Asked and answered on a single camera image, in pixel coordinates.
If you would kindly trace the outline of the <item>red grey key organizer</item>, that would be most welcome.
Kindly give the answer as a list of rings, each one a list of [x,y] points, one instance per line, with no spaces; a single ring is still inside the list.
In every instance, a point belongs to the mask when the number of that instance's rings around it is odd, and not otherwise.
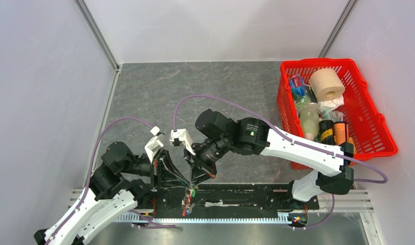
[[[181,201],[181,207],[182,207],[182,210],[183,210],[182,211],[182,216],[190,215],[191,212],[192,212],[192,209],[194,207],[194,204],[192,203],[192,198],[194,198],[194,197],[191,197],[191,191],[192,190],[196,191],[196,188],[190,186],[189,188],[187,188],[184,191],[184,197]]]

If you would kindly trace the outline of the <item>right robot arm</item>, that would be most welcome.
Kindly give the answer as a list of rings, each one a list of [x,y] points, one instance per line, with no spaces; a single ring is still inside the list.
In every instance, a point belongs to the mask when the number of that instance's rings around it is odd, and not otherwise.
[[[206,139],[185,143],[184,159],[192,169],[191,186],[215,178],[216,162],[229,152],[278,157],[312,168],[305,177],[289,183],[286,203],[293,209],[323,192],[345,195],[353,186],[353,169],[342,158],[353,156],[349,143],[325,145],[289,135],[257,118],[234,121],[211,109],[199,115],[195,127]]]

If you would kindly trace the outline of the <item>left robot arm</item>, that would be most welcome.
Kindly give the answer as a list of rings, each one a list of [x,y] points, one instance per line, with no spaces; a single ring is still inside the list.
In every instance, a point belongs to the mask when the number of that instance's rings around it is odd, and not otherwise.
[[[65,215],[51,228],[34,234],[37,244],[89,244],[124,213],[148,207],[152,201],[151,187],[141,179],[129,181],[123,173],[151,177],[156,188],[167,182],[169,185],[189,184],[158,140],[147,143],[145,154],[141,156],[118,141],[108,146],[101,159],[101,166]],[[171,179],[167,181],[161,173]]]

